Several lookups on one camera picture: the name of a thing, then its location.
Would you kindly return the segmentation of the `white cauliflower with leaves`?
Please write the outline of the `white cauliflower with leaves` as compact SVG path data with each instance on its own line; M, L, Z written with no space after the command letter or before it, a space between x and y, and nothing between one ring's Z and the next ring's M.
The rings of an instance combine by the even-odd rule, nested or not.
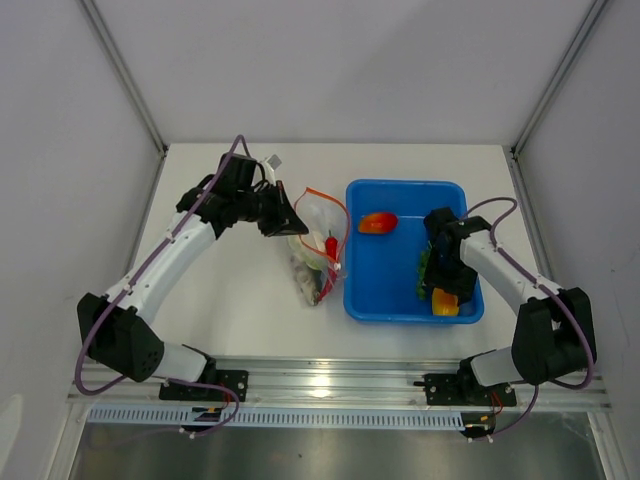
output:
M312 230L306 235L294 235L288 238L287 244L291 251L301 261L311 268L321 269L328 263L325 253L326 236L319 231Z

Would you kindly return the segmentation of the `clear zip top bag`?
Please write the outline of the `clear zip top bag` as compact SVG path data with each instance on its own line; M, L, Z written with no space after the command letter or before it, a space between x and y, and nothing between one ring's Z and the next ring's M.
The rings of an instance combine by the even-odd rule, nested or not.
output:
M351 218L340 200L311 187L304 190L293 207L309 232L288 238L290 265L302 298L316 307L347 275L344 255Z

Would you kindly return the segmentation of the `red chili pepper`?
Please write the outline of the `red chili pepper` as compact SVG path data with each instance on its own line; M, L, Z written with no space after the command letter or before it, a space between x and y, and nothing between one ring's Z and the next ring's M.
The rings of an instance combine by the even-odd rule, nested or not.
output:
M318 297L319 301L322 301L333 289L337 280L336 265L338 264L338 240L329 235L325 240L325 253L328 256L329 270L327 273L327 279Z

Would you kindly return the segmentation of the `grey toy fish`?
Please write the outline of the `grey toy fish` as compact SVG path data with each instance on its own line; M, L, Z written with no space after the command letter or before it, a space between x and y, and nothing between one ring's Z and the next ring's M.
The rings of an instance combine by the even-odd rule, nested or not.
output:
M308 305L316 306L319 303L320 293L324 286L322 271L311 268L297 257L291 258L291 266L293 278L302 297Z

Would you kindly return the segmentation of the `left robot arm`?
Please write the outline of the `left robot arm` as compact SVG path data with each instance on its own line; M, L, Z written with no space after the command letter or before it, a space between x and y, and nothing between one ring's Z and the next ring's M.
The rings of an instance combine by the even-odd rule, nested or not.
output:
M164 236L148 256L102 295L85 294L77 305L81 358L90 358L143 382L181 382L197 400L216 390L210 357L161 340L152 324L165 297L195 260L238 222L254 223L265 237L303 235L308 228L275 176L281 161L257 161L226 153L218 170L180 198Z

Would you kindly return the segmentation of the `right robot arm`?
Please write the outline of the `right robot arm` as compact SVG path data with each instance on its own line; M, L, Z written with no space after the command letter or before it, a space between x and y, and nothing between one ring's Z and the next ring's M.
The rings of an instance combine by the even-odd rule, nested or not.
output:
M461 305L484 279L516 316L510 346L461 362L456 389L464 401L479 403L498 384L550 382L570 390L590 385L597 350L584 290L565 289L528 271L498 241L497 227L480 216L458 217L445 207L431 211L424 226L429 254L423 290Z

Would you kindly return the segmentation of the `green grape bunch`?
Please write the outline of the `green grape bunch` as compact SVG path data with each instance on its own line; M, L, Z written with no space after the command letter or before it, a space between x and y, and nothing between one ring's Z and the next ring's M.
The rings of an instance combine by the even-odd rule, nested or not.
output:
M420 254L420 260L417 267L418 279L416 284L416 294L421 301L426 301L428 298L428 289L425 287L424 278L431 255L431 244L428 244L426 249Z

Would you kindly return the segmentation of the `orange yellow bell pepper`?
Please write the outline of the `orange yellow bell pepper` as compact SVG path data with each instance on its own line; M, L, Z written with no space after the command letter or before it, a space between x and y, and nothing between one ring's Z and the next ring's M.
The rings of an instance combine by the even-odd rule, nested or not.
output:
M433 289L431 306L435 316L455 317L460 311L458 297L440 288Z

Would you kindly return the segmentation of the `blue plastic bin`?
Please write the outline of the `blue plastic bin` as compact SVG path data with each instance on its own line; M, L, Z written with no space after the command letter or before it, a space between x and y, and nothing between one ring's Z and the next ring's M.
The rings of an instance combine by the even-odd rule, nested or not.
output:
M429 249L424 217L449 207L460 215L467 210L464 190L447 181L359 179L346 189L352 220L343 266L345 311L362 322L414 324L473 324L484 314L479 284L471 300L456 316L437 316L431 299L418 294L420 261ZM365 234L359 222L374 213L391 213L397 226L385 234Z

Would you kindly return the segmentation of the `red orange mango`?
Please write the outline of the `red orange mango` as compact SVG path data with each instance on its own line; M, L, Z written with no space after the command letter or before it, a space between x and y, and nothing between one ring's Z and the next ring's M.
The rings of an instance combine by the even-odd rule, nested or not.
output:
M358 232L367 235L386 235L398 224L398 217L391 212L375 212L363 216L358 223Z

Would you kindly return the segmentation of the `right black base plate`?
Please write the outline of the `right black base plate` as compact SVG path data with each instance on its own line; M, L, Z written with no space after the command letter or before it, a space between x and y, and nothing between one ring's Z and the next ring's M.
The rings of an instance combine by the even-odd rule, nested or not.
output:
M508 383L481 386L470 376L428 373L413 385L424 391L430 406L515 407L515 390Z

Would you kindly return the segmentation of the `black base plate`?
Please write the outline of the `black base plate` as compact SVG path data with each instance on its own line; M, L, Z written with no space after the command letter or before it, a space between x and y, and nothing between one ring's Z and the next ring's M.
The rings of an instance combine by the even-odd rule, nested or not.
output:
M508 383L481 386L470 376L428 373L413 385L424 391L430 406L515 407L515 390Z
M159 399L181 402L233 402L234 397L237 397L240 402L244 402L249 386L249 372L213 369L205 372L196 383L197 386L170 381L166 386L160 387Z

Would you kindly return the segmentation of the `aluminium frame rail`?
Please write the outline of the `aluminium frame rail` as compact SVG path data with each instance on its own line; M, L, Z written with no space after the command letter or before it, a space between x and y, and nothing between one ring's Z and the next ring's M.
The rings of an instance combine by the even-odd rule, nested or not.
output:
M415 386L414 382L421 381L427 373L454 373L458 362L221 357L217 366L249 373L246 407L407 410L444 409L429 407L424 387ZM97 388L115 376L115 372L97 363L84 364L83 380L89 388ZM143 383L123 380L106 393L89 397L82 395L72 381L66 400L86 404L160 404L162 383L159 379ZM599 375L584 390L572 391L550 383L539 388L536 413L612 410Z

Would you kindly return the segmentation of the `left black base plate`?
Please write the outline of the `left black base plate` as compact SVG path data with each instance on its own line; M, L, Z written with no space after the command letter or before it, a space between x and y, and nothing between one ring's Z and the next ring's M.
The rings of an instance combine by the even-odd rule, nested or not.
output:
M170 381L166 386L160 387L159 399L181 402L233 402L234 397L237 397L240 402L244 402L249 386L249 372L213 369L205 372L196 383L197 386Z

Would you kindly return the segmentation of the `right corner frame post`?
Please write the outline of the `right corner frame post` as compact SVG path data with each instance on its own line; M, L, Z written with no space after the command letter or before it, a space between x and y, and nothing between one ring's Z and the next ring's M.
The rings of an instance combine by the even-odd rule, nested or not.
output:
M533 109L519 130L516 139L510 147L510 155L517 161L523 154L527 144L545 119L556 97L569 79L580 57L595 34L599 24L611 7L611 0L594 0L589 3L586 13L578 23L568 45L564 48L556 66L546 81L541 94L534 103Z

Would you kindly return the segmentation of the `corner frame post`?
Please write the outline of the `corner frame post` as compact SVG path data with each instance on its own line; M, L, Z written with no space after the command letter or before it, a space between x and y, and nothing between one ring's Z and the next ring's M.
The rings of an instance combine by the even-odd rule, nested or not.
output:
M155 150L163 157L168 150L168 146L97 2L94 0L78 0L76 4L84 15L130 107L141 122Z
M517 161L523 154L527 144L545 119L556 97L569 79L580 57L595 34L599 24L611 7L611 0L594 0L589 3L586 13L578 23L568 45L564 48L556 66L546 81L541 94L534 103L533 109L519 130L516 139L510 147L510 155Z

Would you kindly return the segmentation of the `left corner frame post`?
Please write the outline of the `left corner frame post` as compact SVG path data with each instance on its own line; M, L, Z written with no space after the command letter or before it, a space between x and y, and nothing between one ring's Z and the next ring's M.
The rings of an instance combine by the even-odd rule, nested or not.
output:
M94 0L78 0L76 4L84 15L130 107L141 122L155 150L163 157L168 150L168 146L97 2Z

